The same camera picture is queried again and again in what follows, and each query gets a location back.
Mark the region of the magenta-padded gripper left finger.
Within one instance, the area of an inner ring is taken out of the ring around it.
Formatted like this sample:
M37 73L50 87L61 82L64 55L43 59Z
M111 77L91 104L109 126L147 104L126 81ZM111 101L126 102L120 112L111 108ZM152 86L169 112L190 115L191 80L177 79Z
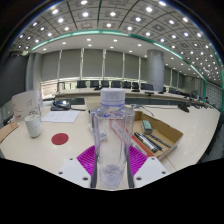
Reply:
M95 147L91 146L78 157L68 159L56 175L81 187L95 188L97 182Z

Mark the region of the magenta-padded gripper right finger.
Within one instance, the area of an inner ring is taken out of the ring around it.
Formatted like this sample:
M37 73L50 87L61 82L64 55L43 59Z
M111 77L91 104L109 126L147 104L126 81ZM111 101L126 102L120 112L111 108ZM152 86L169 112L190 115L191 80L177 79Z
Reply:
M127 179L130 188L140 188L168 175L166 168L154 157L147 157L131 146L127 160Z

